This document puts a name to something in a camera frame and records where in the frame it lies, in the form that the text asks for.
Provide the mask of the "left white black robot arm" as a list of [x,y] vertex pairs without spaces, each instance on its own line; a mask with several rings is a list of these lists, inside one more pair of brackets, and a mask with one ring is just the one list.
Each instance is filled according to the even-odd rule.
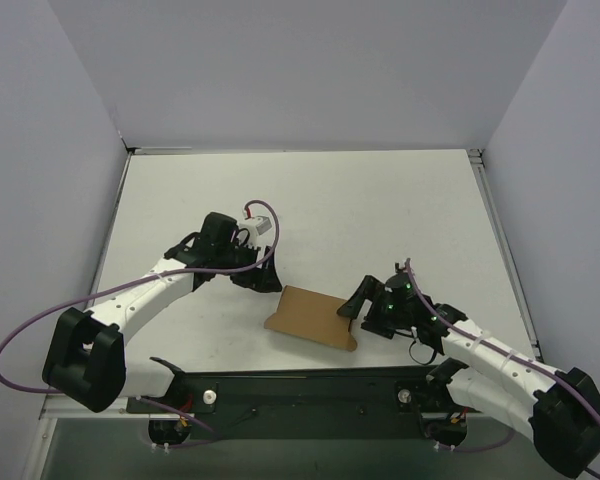
[[71,307],[59,316],[43,381],[93,412],[137,396],[149,397],[163,411],[176,410],[185,398],[183,371],[157,357],[135,364],[126,357],[127,345],[172,303],[218,275],[258,293],[281,291],[276,246],[259,240],[267,232],[280,232],[274,213],[241,221],[209,213],[199,231],[169,248],[139,280],[85,311]]

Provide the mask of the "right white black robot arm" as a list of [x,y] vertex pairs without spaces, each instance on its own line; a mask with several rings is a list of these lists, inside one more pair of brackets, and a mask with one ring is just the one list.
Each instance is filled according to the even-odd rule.
[[575,479],[600,454],[600,392],[584,371],[562,371],[525,356],[449,304],[418,288],[411,270],[382,282],[367,275],[339,307],[363,329],[392,338],[403,331],[444,356],[427,381],[453,405],[483,413],[531,441],[556,472]]

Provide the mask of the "brown cardboard paper box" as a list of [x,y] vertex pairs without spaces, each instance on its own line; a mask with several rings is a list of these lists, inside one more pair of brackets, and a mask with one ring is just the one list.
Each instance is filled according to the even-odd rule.
[[345,299],[286,286],[276,311],[265,320],[264,328],[353,352],[358,343],[351,333],[352,320],[337,314],[345,303]]

